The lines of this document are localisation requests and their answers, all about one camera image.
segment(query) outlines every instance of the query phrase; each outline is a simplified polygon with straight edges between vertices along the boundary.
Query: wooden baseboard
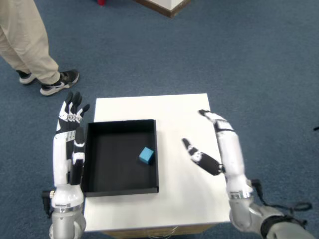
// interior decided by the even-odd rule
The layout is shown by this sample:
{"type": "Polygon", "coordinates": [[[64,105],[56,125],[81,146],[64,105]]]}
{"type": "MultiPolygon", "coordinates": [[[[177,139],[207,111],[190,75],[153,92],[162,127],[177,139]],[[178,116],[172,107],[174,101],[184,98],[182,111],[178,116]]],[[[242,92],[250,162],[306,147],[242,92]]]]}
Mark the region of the wooden baseboard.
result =
{"type": "Polygon", "coordinates": [[[173,10],[168,10],[165,7],[162,7],[160,5],[157,5],[151,1],[148,0],[134,0],[135,2],[146,6],[154,11],[159,12],[160,14],[163,14],[165,16],[168,16],[170,18],[175,17],[184,7],[186,7],[191,0],[184,0],[179,5],[177,5],[173,10]]]}
{"type": "Polygon", "coordinates": [[[185,234],[197,234],[213,227],[215,224],[195,225],[195,226],[182,226],[182,227],[164,227],[164,228],[150,228],[139,230],[124,230],[124,231],[111,231],[103,232],[116,239],[128,239],[128,238],[148,238],[162,237],[163,235],[185,235],[185,234]]]}

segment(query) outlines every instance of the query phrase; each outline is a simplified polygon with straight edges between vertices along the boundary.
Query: red object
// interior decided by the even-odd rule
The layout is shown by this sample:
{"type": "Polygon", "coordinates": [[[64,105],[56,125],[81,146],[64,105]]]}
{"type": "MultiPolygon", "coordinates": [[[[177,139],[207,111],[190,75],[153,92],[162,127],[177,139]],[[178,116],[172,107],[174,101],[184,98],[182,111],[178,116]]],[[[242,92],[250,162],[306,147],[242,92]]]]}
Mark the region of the red object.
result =
{"type": "Polygon", "coordinates": [[[103,6],[105,4],[105,0],[98,0],[98,5],[103,6]]]}

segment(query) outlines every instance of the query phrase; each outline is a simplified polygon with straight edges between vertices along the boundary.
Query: white wall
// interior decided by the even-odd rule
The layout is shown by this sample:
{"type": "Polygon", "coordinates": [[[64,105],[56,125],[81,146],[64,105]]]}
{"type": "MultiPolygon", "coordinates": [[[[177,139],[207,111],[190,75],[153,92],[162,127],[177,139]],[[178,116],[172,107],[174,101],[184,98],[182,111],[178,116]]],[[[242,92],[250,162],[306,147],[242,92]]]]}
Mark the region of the white wall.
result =
{"type": "Polygon", "coordinates": [[[172,8],[171,8],[172,0],[148,0],[148,1],[153,2],[153,3],[155,3],[161,7],[164,7],[168,10],[172,10],[172,8]]]}
{"type": "Polygon", "coordinates": [[[183,0],[148,0],[168,10],[173,10],[183,0]]]}
{"type": "Polygon", "coordinates": [[[184,0],[171,0],[171,10],[177,7],[184,0]]]}

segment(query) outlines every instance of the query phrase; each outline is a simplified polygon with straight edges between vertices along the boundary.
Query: blue block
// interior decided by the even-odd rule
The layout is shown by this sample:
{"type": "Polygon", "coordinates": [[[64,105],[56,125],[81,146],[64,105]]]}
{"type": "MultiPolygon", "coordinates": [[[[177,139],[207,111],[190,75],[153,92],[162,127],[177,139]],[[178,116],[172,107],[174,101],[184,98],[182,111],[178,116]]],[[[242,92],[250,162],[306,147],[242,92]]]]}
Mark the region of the blue block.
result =
{"type": "Polygon", "coordinates": [[[152,155],[153,151],[145,147],[143,151],[140,153],[140,161],[146,164],[150,164],[152,155]]]}

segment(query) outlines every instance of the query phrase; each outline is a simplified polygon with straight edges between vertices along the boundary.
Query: shoe sole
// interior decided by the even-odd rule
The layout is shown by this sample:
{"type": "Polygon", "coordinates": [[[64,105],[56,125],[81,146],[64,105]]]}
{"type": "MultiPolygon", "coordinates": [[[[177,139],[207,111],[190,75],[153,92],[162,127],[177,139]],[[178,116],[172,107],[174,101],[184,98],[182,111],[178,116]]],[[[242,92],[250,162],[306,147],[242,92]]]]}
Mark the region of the shoe sole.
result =
{"type": "Polygon", "coordinates": [[[52,88],[51,90],[49,91],[44,91],[42,88],[40,89],[40,93],[43,94],[44,96],[50,96],[50,95],[53,95],[54,93],[57,93],[63,89],[67,89],[67,88],[70,88],[71,86],[73,86],[75,83],[78,82],[79,80],[79,76],[80,74],[77,75],[77,77],[75,78],[75,80],[72,82],[71,85],[69,84],[66,84],[65,86],[63,87],[59,87],[59,88],[52,88]]]}
{"type": "Polygon", "coordinates": [[[30,85],[36,79],[35,76],[31,75],[30,79],[23,79],[20,77],[20,83],[24,85],[30,85]]]}

